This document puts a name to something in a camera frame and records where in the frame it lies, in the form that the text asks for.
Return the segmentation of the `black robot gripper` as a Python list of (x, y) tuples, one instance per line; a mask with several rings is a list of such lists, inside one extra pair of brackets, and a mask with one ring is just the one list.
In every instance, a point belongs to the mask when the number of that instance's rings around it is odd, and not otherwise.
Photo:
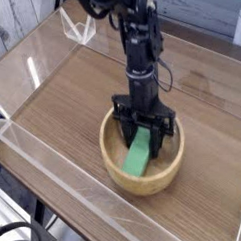
[(159, 99), (158, 70), (144, 73), (126, 72), (129, 93), (113, 95), (113, 117), (121, 122), (127, 147), (133, 143), (138, 127), (150, 130), (150, 157), (156, 159), (164, 134), (174, 133), (175, 113)]

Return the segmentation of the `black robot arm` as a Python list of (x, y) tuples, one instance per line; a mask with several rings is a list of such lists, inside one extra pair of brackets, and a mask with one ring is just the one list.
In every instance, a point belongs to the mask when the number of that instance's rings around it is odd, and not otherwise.
[(158, 156), (166, 135), (174, 134), (175, 112), (159, 99), (158, 66), (164, 50), (156, 0), (78, 0), (93, 19), (107, 17), (120, 32), (126, 55), (127, 94), (114, 95), (113, 117), (131, 145), (140, 127), (149, 130), (149, 155)]

